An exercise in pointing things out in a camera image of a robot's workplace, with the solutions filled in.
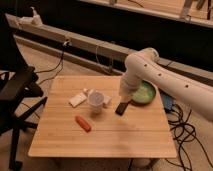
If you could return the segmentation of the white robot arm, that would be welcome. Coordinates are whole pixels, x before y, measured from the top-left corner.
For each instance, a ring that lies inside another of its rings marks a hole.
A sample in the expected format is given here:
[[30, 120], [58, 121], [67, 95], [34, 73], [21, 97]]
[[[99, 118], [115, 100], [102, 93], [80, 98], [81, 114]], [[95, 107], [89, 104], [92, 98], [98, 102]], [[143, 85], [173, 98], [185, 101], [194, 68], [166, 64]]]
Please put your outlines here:
[[189, 105], [205, 119], [213, 121], [213, 87], [164, 69], [157, 64], [158, 59], [159, 54], [154, 48], [145, 48], [128, 55], [119, 94], [132, 95], [141, 81], [146, 80]]

